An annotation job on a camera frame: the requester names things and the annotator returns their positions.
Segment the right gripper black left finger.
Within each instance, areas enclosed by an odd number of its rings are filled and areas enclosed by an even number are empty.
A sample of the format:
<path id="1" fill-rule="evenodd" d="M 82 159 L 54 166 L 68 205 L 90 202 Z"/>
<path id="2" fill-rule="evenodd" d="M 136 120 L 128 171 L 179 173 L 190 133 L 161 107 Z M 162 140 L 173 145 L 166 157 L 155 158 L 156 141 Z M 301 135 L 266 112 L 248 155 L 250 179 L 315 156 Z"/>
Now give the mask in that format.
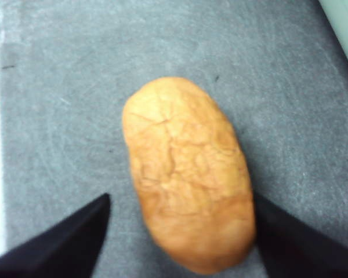
<path id="1" fill-rule="evenodd" d="M 110 218 L 105 193 L 0 256 L 0 277 L 91 277 Z"/>

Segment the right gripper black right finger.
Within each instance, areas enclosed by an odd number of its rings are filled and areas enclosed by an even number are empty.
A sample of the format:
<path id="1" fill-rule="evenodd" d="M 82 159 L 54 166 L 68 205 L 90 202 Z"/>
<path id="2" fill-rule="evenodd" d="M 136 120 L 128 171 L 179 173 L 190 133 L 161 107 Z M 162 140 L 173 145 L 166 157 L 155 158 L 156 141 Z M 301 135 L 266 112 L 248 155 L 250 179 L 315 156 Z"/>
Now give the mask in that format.
<path id="1" fill-rule="evenodd" d="M 269 277 L 348 277 L 348 248 L 261 194 L 255 202 L 256 242 Z"/>

